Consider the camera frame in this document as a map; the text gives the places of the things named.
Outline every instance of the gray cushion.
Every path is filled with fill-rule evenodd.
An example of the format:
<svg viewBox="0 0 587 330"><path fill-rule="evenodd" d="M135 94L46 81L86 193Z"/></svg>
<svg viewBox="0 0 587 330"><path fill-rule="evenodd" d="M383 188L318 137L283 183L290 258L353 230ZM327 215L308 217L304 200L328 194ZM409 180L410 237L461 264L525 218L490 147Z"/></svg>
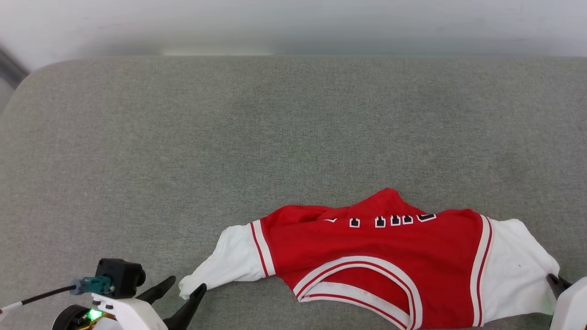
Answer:
<svg viewBox="0 0 587 330"><path fill-rule="evenodd" d="M117 58L51 65L0 117L0 305L140 262L190 274L220 232L286 204L384 187L428 212L521 219L571 281L587 275L587 60ZM183 301L175 286L155 304ZM62 294L9 316L38 326ZM488 329L548 329L518 316ZM210 291L193 329L390 329L279 278Z"/></svg>

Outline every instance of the red and white shirt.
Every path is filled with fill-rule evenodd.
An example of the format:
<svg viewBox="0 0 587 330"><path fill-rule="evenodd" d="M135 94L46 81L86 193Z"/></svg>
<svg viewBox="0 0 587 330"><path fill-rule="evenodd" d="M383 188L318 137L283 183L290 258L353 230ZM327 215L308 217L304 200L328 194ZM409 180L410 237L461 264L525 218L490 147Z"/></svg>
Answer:
<svg viewBox="0 0 587 330"><path fill-rule="evenodd" d="M551 314L545 277L558 270L519 220L427 214L387 188L350 207L285 206L229 227L180 289L187 298L203 282L276 275L300 302L346 302L406 330L467 328Z"/></svg>

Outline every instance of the printed lettering on shirt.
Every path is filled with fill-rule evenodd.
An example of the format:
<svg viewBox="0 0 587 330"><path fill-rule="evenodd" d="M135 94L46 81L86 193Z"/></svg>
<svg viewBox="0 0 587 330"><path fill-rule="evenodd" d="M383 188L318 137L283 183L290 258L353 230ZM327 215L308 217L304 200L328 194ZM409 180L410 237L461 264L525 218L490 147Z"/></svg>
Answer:
<svg viewBox="0 0 587 330"><path fill-rule="evenodd" d="M390 222L392 223L392 225L401 225L399 215L392 215Z"/></svg>
<svg viewBox="0 0 587 330"><path fill-rule="evenodd" d="M359 228L360 226L361 226L361 219L359 219L359 218L350 218L350 220L349 220L349 227Z"/></svg>
<svg viewBox="0 0 587 330"><path fill-rule="evenodd" d="M404 215L403 216L403 224L413 224L414 223L414 218L411 217L411 215Z"/></svg>
<svg viewBox="0 0 587 330"><path fill-rule="evenodd" d="M421 223L425 223L426 221L429 221L432 219L436 219L436 214L418 215L418 220L420 220Z"/></svg>
<svg viewBox="0 0 587 330"><path fill-rule="evenodd" d="M385 218L384 217L376 217L375 218L375 228L385 228Z"/></svg>

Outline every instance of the green light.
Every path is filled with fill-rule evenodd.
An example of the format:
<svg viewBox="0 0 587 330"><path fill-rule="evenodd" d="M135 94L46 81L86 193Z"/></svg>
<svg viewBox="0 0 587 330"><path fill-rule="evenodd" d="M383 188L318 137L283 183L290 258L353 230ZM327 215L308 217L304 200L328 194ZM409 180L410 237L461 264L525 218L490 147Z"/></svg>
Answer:
<svg viewBox="0 0 587 330"><path fill-rule="evenodd" d="M90 309L90 311L87 313L87 317L90 319L90 321L93 322L95 319L102 316L102 314L104 314L104 313L97 311L95 309Z"/></svg>

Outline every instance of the cable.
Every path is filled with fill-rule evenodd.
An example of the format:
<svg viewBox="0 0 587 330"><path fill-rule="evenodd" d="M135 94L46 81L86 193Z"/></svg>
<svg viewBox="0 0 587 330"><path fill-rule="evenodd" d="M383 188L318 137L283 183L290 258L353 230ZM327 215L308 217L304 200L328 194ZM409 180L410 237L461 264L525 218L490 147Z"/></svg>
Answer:
<svg viewBox="0 0 587 330"><path fill-rule="evenodd" d="M70 291L70 290L73 290L75 288L76 288L75 285L70 285L68 287L63 287L61 289L57 289L57 290L46 292L44 294L36 295L34 297L31 297L31 298L28 298L28 299L23 300L22 301L22 305L30 304L31 302L35 302L37 300L45 299L47 297L51 297L52 295L60 294L61 292Z"/></svg>

